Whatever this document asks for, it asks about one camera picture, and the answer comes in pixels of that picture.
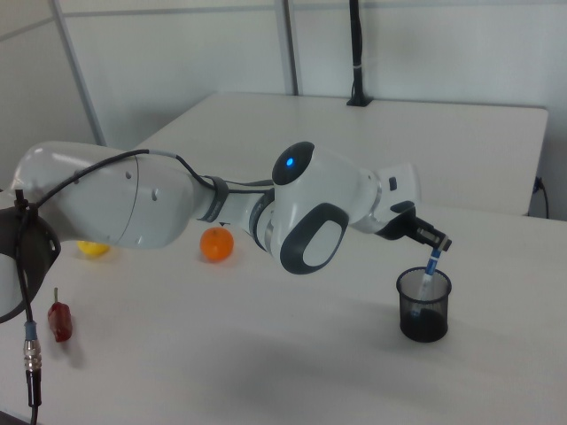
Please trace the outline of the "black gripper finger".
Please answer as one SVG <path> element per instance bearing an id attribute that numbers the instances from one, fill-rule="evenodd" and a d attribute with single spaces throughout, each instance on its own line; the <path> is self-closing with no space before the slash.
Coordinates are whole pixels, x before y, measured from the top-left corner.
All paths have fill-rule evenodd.
<path id="1" fill-rule="evenodd" d="M 420 237 L 445 237 L 446 234 L 436 228 L 429 221 L 423 220 L 422 218 L 415 216 L 414 219 L 415 230 L 414 233 Z"/>
<path id="2" fill-rule="evenodd" d="M 435 228 L 418 228 L 416 241 L 427 244 L 437 251 L 448 251 L 453 242 L 446 234 Z"/>

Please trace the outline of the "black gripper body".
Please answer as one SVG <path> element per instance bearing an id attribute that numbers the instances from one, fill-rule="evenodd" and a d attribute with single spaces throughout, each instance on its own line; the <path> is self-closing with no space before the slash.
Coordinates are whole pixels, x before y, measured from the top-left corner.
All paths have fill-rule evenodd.
<path id="1" fill-rule="evenodd" d="M 377 235 L 386 240 L 399 240 L 406 236 L 414 238 L 417 235 L 416 206 L 411 201 L 403 201 L 391 207 L 396 216 L 390 220 Z"/>

